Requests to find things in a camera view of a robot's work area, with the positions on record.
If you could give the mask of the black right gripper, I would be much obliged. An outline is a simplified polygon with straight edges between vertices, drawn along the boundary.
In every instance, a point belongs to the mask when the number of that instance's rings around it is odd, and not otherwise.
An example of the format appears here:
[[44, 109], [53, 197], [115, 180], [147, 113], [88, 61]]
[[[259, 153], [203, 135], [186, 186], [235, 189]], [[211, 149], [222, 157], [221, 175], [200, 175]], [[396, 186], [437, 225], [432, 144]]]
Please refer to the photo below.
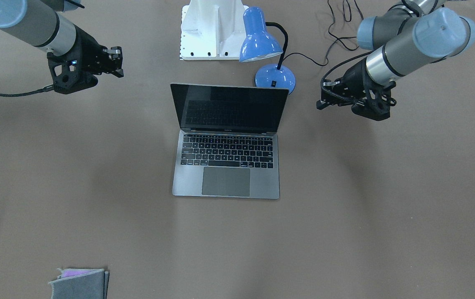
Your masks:
[[124, 77], [122, 47], [112, 46], [108, 49], [83, 29], [76, 27], [75, 32], [76, 39], [69, 51], [70, 60], [77, 60], [76, 64], [83, 71], [95, 75], [106, 73]]

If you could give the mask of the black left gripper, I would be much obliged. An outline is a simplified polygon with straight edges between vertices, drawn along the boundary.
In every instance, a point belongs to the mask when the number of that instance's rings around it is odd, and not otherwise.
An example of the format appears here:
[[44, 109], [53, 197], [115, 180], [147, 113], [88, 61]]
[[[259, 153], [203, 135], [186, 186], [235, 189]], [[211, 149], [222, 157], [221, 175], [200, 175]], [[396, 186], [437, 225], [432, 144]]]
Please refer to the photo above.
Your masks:
[[336, 80], [327, 79], [325, 74], [320, 82], [321, 98], [316, 102], [318, 110], [332, 105], [354, 105], [365, 97], [364, 83], [372, 78], [366, 62], [358, 62]]

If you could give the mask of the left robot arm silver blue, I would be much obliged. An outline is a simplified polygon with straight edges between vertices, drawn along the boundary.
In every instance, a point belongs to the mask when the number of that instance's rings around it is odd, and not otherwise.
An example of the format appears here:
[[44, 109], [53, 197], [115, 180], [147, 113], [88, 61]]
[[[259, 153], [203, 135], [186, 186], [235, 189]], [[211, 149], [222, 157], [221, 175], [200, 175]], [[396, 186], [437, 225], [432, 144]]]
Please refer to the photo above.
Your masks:
[[443, 0], [401, 0], [384, 15], [361, 21], [357, 43], [368, 53], [342, 77], [323, 77], [316, 107], [349, 105], [354, 114], [385, 120], [396, 104], [391, 90], [397, 80], [474, 42], [475, 22], [445, 8]]

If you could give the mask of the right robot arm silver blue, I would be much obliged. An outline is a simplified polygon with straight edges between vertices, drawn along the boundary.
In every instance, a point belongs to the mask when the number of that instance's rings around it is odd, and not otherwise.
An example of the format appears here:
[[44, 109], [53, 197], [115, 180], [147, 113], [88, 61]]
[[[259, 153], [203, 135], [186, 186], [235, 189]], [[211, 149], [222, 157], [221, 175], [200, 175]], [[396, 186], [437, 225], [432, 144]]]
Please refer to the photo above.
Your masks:
[[0, 30], [46, 52], [55, 68], [86, 74], [124, 76], [121, 47], [100, 45], [93, 36], [60, 15], [64, 0], [0, 0]]

